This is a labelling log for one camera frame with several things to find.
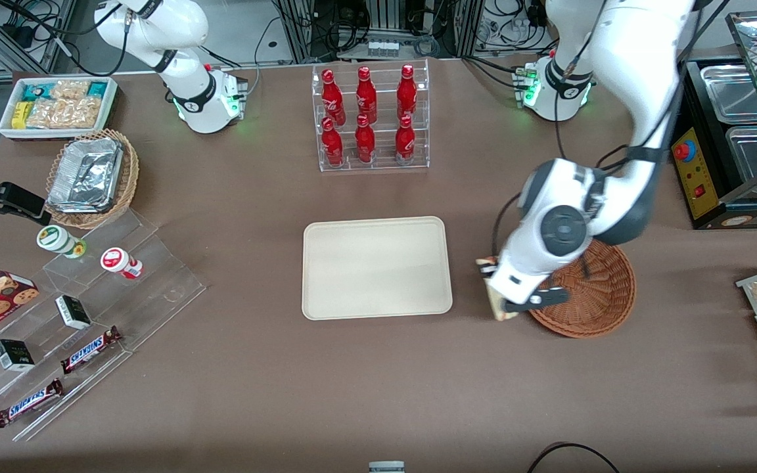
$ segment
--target robotic arm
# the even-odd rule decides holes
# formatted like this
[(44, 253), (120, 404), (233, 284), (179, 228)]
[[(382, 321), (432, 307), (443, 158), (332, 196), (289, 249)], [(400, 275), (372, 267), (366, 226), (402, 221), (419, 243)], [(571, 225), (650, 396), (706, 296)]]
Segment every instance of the robotic arm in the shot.
[(199, 133), (213, 133), (244, 114), (246, 81), (208, 70), (191, 48), (206, 41), (204, 11), (190, 0), (110, 0), (95, 10), (101, 37), (159, 73), (174, 95), (180, 118)]
[(549, 17), (559, 27), (560, 45), (555, 57), (536, 64), (538, 84), (525, 102), (546, 119), (568, 119), (580, 107), (594, 74), (633, 116), (627, 164), (614, 177), (557, 158), (528, 178), (518, 202), (522, 222), (488, 279), (490, 287), (520, 309), (545, 305), (538, 285), (580, 257), (593, 237), (609, 245), (628, 242), (642, 233), (652, 214), (679, 99), (677, 41), (694, 0), (599, 3), (547, 2)]

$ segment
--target small black box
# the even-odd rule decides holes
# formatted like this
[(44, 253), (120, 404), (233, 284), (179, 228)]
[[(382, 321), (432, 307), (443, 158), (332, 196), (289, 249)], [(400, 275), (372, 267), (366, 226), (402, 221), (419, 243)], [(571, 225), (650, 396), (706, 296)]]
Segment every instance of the small black box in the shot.
[(55, 299), (55, 303), (57, 304), (57, 311), (63, 317), (63, 323), (67, 326), (78, 330), (89, 328), (92, 321), (89, 320), (89, 315), (87, 315), (87, 311), (84, 310), (80, 300), (63, 294), (63, 296)]
[(28, 371), (34, 367), (34, 359), (25, 342), (5, 338), (0, 340), (0, 363), (2, 368), (10, 371)]

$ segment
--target coca-cola bottle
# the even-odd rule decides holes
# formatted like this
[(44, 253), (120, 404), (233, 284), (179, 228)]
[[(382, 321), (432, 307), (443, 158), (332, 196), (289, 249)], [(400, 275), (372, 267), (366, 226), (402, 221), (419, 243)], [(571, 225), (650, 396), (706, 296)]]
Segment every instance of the coca-cola bottle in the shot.
[(411, 116), (403, 116), (399, 120), (396, 131), (396, 162), (400, 166), (407, 166), (414, 161), (414, 131), (411, 129)]
[(375, 123), (379, 119), (379, 104), (376, 100), (376, 86), (370, 79), (370, 68), (358, 67), (358, 89), (355, 90), (358, 101), (358, 113), (365, 114), (369, 122)]
[(323, 108), (327, 111), (327, 116), (334, 120), (336, 126), (343, 126), (346, 123), (346, 112), (343, 111), (343, 94), (340, 93), (340, 87), (334, 83), (334, 72), (331, 69), (325, 69), (321, 77), (323, 78)]
[(343, 166), (343, 141), (340, 140), (340, 134), (334, 129), (334, 122), (329, 117), (323, 117), (321, 121), (323, 134), (321, 141), (323, 143), (323, 152), (327, 155), (329, 166), (339, 168)]
[(364, 164), (373, 162), (376, 156), (376, 135), (365, 114), (358, 116), (358, 129), (355, 130), (355, 143), (358, 146), (358, 159)]
[(402, 66), (402, 80), (396, 89), (396, 114), (402, 120), (406, 114), (414, 116), (417, 111), (417, 83), (414, 82), (414, 66)]

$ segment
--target wicker basket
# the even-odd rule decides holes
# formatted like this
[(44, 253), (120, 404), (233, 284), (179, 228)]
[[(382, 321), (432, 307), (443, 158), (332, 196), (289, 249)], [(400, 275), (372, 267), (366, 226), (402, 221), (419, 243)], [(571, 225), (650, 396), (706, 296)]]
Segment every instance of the wicker basket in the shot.
[[(57, 212), (57, 210), (51, 209), (51, 207), (46, 204), (45, 209), (51, 214), (51, 218), (61, 225), (91, 230), (92, 228), (97, 227), (101, 222), (111, 218), (111, 216), (122, 212), (130, 205), (130, 201), (133, 200), (133, 194), (136, 192), (136, 179), (139, 178), (139, 157), (136, 156), (136, 150), (130, 146), (130, 141), (128, 141), (124, 135), (117, 131), (113, 131), (113, 129), (102, 129), (102, 131), (82, 135), (81, 137), (75, 138), (73, 141), (97, 140), (98, 138), (113, 138), (124, 145), (122, 168), (120, 174), (118, 174), (115, 203), (110, 210), (102, 214), (64, 214), (63, 212)], [(65, 149), (66, 147), (64, 146), (63, 149), (57, 153), (57, 159), (55, 159), (54, 164), (51, 165), (51, 172), (49, 173), (48, 179), (45, 180), (46, 192), (51, 192), (51, 185), (55, 182), (57, 167), (60, 165), (60, 159), (63, 157), (63, 150)]]
[(555, 271), (541, 286), (567, 288), (568, 302), (530, 311), (545, 327), (572, 338), (612, 332), (627, 320), (636, 299), (633, 267), (623, 251), (593, 240), (584, 256), (588, 279), (578, 259)]

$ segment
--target brown tablecloth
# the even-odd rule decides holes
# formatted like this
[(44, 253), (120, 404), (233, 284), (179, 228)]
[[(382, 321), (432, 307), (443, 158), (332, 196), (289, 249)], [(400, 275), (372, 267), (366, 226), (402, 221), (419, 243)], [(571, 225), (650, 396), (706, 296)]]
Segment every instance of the brown tablecloth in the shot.
[[(177, 119), (156, 75), (118, 76), (113, 126), (141, 159), (133, 207), (212, 285), (36, 438), (0, 431), (0, 471), (343, 473), (398, 459), (411, 473), (513, 472), (561, 440), (622, 471), (757, 471), (757, 326), (733, 284), (757, 273), (757, 231), (692, 231), (666, 166), (652, 224), (623, 246), (639, 281), (624, 326), (580, 341), (529, 317), (497, 323), (474, 259), (502, 203), (557, 155), (553, 126), (459, 60), (430, 69), (432, 167), (361, 176), (317, 169), (310, 67), (265, 69), (246, 120), (214, 135)], [(562, 138), (592, 164), (630, 129), (597, 87)], [(2, 140), (0, 181), (44, 192), (59, 148)], [(446, 224), (448, 314), (303, 317), (306, 225), (414, 215)], [(511, 212), (504, 236), (515, 224)], [(0, 269), (33, 275), (50, 259), (37, 229), (0, 216)], [(559, 451), (538, 471), (602, 467)]]

